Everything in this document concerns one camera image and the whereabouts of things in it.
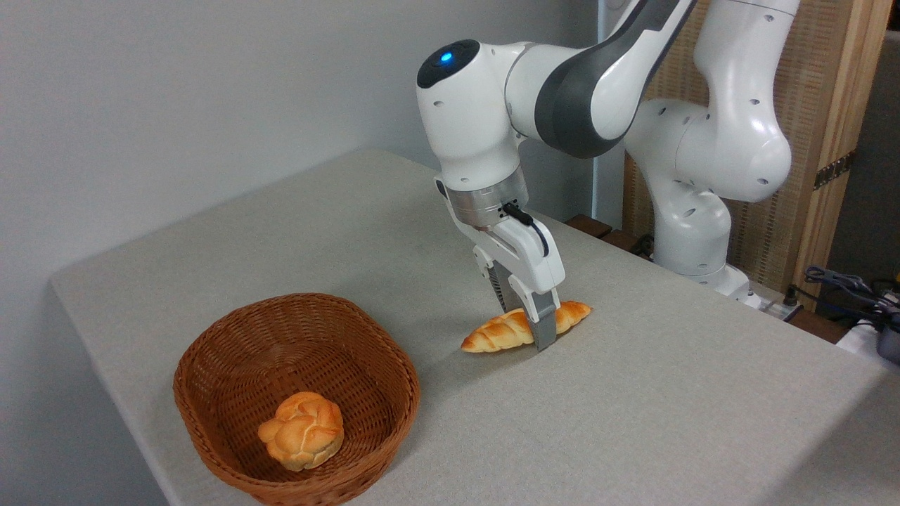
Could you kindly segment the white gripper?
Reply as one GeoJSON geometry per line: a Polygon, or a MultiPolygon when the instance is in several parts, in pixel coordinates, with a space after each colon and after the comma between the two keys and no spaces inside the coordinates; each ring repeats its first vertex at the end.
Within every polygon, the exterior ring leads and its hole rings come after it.
{"type": "Polygon", "coordinates": [[[489,214],[499,221],[486,228],[466,224],[450,208],[456,227],[475,243],[473,253],[504,313],[522,309],[537,352],[556,342],[556,286],[565,268],[550,231],[518,206],[507,204],[489,214]]]}

